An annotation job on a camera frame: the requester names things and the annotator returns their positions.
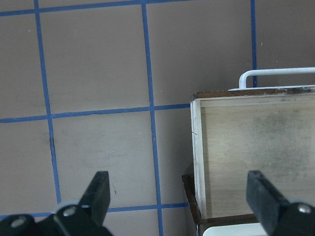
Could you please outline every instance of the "white rod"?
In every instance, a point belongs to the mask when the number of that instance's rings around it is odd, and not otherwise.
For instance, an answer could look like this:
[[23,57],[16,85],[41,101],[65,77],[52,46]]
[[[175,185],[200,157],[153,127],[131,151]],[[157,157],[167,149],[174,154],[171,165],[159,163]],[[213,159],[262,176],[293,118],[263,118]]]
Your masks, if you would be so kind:
[[305,68],[285,68],[285,69],[267,69],[267,70],[249,70],[240,77],[240,89],[246,89],[246,78],[253,75],[290,75],[290,74],[310,74],[315,73],[315,67]]

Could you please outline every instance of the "screw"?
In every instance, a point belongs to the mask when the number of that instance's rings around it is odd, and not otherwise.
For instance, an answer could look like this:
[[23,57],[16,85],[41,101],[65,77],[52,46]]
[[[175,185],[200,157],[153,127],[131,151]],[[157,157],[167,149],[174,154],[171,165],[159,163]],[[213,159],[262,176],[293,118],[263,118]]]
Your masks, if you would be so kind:
[[75,212],[76,212],[76,207],[75,206],[70,206],[69,208],[67,208],[66,210],[64,210],[63,212],[63,216],[67,217],[67,216],[72,216]]
[[26,221],[26,218],[24,216],[20,216],[19,218],[17,218],[16,220],[14,220],[12,223],[11,223],[11,227],[12,228],[17,228],[21,225],[23,225]]
[[297,208],[299,209],[299,212],[305,213],[305,214],[310,214],[312,211],[311,207],[306,204],[299,204]]

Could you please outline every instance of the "wooden box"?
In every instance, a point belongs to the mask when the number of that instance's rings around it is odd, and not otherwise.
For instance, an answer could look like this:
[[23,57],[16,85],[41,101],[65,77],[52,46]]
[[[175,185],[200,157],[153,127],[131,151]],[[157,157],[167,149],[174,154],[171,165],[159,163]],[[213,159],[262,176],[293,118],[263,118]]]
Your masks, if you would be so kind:
[[251,213],[248,170],[314,205],[314,87],[196,93],[191,123],[201,218]]

